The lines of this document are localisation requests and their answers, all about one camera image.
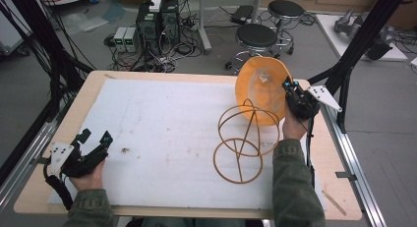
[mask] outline chair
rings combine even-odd
[[[283,26],[285,25],[285,22],[295,21],[301,18],[301,16],[304,15],[304,9],[300,5],[291,1],[275,0],[268,4],[268,12],[271,16],[278,19],[278,22],[275,24],[278,39],[276,43],[276,46],[278,46],[278,52],[274,55],[274,57],[279,59],[282,46],[287,46],[289,44],[291,44],[291,46],[287,53],[292,54],[294,51],[294,38],[287,30],[283,29]]]
[[[242,68],[245,60],[253,56],[262,56],[261,52],[268,52],[276,45],[276,33],[266,26],[259,24],[246,24],[236,30],[236,41],[247,50],[239,52],[226,63],[227,70],[233,69],[234,75],[237,76]]]

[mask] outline floor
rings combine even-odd
[[[121,10],[112,0],[101,0],[98,5],[79,2],[60,11],[63,15],[86,12],[90,19],[111,16],[109,24],[91,32],[71,35],[95,67],[104,70],[112,61],[103,39],[117,27],[133,25],[135,7],[130,5],[128,11]],[[212,17],[207,26],[235,26],[221,9],[207,10],[206,20]],[[224,64],[242,49],[235,42],[235,30],[207,28],[211,53],[181,59],[173,74],[231,75],[224,69]],[[281,60],[294,78],[309,79],[337,62],[338,58],[319,25],[299,25],[291,33],[296,41],[294,53],[283,53]],[[68,46],[62,31],[57,34]],[[417,225],[417,191],[414,189],[417,187],[417,74],[408,63],[417,55],[406,55],[409,58],[406,62],[360,61],[357,64],[351,75],[346,130],[387,226],[411,227]],[[0,63],[0,88],[3,92],[0,94],[3,125],[0,129],[0,164],[3,164],[48,101],[49,79],[32,55],[13,55]],[[18,195],[19,189],[0,213],[1,226],[59,226],[65,221],[64,215],[15,213],[13,204]],[[328,226],[369,224],[364,216],[359,221],[328,221]]]

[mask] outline black pole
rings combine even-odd
[[[340,60],[327,71],[308,79],[310,85],[313,85],[328,78],[325,86],[332,95],[340,89],[339,104],[342,112],[337,114],[337,125],[343,133],[346,133],[344,122],[350,75],[363,54],[372,46],[374,39],[398,8],[401,1],[378,0],[346,51],[340,57]]]

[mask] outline sleeve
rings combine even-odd
[[[273,152],[272,184],[275,226],[326,226],[300,141],[279,142]]]
[[[113,212],[105,190],[77,193],[64,227],[113,226]]]

